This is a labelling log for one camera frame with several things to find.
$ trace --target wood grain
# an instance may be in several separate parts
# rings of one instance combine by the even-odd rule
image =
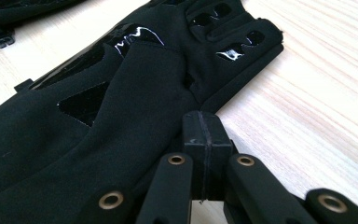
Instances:
[[[145,0],[89,0],[16,29],[0,49],[0,104],[106,33]],[[219,112],[241,152],[295,195],[328,188],[358,204],[358,0],[247,0],[273,21],[284,52]],[[221,203],[193,203],[192,223],[225,223]]]

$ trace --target glove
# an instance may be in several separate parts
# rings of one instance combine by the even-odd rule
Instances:
[[[138,8],[0,106],[0,223],[74,222],[101,189],[139,198],[182,116],[216,112],[281,51],[237,0]]]
[[[9,24],[64,7],[76,0],[0,0],[0,49],[14,43],[12,32],[5,29]]]

